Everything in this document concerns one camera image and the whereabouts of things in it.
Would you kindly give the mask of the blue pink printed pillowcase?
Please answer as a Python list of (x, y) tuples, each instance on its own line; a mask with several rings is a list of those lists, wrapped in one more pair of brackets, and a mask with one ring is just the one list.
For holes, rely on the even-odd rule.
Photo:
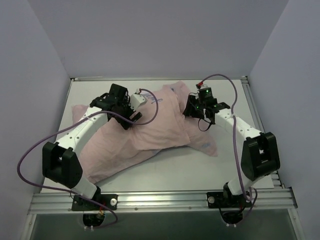
[(90, 138), (79, 155), (84, 176), (93, 184), (155, 156), (163, 149), (188, 146), (216, 157), (214, 138), (204, 124), (183, 112), (191, 90), (183, 81), (165, 84), (138, 111), (142, 118), (128, 130), (112, 118)]

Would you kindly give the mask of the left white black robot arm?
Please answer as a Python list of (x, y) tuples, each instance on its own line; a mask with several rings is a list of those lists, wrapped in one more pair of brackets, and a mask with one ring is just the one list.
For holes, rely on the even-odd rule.
[(100, 206), (101, 197), (96, 185), (83, 173), (78, 157), (92, 136), (110, 119), (115, 119), (127, 130), (142, 117), (136, 112), (147, 100), (138, 90), (128, 95), (128, 89), (112, 84), (110, 91), (96, 97), (77, 125), (55, 143), (47, 142), (42, 148), (42, 174), (75, 194), (83, 196), (83, 204), (90, 210)]

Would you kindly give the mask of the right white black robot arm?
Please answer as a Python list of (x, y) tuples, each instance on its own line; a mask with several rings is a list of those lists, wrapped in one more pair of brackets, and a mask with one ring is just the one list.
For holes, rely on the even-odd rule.
[(227, 182), (222, 193), (223, 203), (234, 206), (260, 179), (277, 171), (280, 157), (276, 136), (262, 132), (235, 114), (234, 105), (218, 102), (209, 87), (191, 93), (183, 114), (199, 120), (209, 120), (232, 135), (237, 176)]

